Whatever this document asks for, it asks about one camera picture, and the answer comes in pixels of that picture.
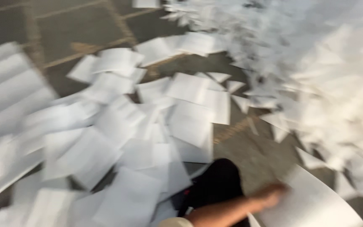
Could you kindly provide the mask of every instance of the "black pants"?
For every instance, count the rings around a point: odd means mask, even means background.
[[[194,209],[242,196],[239,169],[229,159],[214,161],[209,168],[193,180],[194,185],[186,190],[187,196],[179,210],[183,217],[188,207]],[[234,227],[249,227],[249,220],[243,219]]]

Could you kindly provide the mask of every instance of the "dark floor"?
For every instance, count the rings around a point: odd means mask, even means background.
[[[113,47],[132,47],[158,36],[183,34],[176,22],[162,20],[161,9],[134,9],[132,0],[0,0],[0,44],[17,41],[61,96],[82,90],[87,85],[65,77],[84,54]],[[198,71],[224,72],[231,80],[246,82],[246,76],[225,53],[208,58],[197,55],[178,56],[148,68],[143,82]],[[241,88],[237,94],[247,90]],[[294,150],[294,136],[281,144],[272,139],[270,127],[257,116],[265,110],[250,109],[259,136],[252,133],[246,115],[231,102],[231,125],[214,126],[214,156],[227,157],[241,170],[246,192],[284,176],[300,164]],[[188,164],[189,168],[198,165]],[[316,170],[320,179],[332,185],[326,170]]]

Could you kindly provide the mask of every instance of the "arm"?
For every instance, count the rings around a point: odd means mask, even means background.
[[[194,210],[185,216],[194,227],[228,227],[266,207],[274,206],[286,190],[283,184],[273,184],[250,197],[239,197]]]

